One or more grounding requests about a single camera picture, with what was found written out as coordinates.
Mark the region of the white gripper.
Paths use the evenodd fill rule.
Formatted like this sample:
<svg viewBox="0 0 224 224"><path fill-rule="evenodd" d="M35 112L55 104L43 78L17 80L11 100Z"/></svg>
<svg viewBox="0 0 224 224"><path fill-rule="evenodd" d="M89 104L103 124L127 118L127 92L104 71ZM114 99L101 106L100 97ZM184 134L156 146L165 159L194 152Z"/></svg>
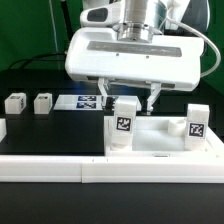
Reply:
<svg viewBox="0 0 224 224"><path fill-rule="evenodd" d="M146 114L164 89L191 91L200 80L204 41L197 37L155 35L150 43L120 41L110 28L81 28L70 43L65 69L79 81L95 81L101 105L111 109L108 83L122 80L146 85Z"/></svg>

